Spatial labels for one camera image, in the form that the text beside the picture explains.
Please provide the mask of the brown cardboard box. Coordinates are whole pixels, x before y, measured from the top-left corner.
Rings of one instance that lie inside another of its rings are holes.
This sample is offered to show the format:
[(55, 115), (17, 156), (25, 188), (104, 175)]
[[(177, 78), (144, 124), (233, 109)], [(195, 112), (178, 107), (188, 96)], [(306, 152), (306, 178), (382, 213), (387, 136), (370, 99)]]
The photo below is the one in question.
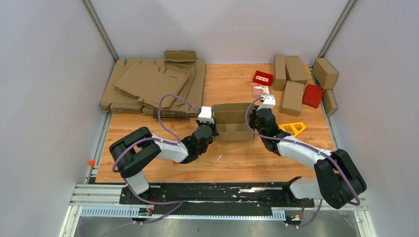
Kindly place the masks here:
[(250, 103), (226, 103), (212, 106), (218, 136), (217, 141), (248, 141), (254, 139), (245, 120)]

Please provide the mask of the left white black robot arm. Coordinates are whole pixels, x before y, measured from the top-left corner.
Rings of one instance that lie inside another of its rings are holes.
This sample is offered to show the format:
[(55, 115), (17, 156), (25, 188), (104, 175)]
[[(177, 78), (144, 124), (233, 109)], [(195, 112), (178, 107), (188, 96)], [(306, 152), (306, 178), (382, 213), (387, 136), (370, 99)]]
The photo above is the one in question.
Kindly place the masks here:
[(180, 164), (188, 164), (204, 154), (218, 135), (214, 119), (197, 120), (198, 128), (180, 142), (162, 139), (141, 127), (114, 142), (110, 154), (114, 160), (113, 171), (118, 172), (133, 190), (132, 197), (139, 204), (151, 199), (150, 185), (143, 169), (154, 159), (168, 159)]

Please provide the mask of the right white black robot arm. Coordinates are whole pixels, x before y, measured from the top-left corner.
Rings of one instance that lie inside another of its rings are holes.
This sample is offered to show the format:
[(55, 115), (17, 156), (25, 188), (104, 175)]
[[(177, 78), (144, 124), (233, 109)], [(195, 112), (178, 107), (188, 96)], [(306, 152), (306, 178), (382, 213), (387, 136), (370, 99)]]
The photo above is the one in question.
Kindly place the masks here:
[(278, 127), (268, 108), (248, 108), (245, 121), (268, 151), (315, 171), (314, 179), (295, 178), (282, 192), (286, 205), (295, 206), (302, 198), (321, 198), (335, 209), (360, 205), (359, 195), (367, 190), (367, 184), (347, 151), (322, 150), (298, 140)]

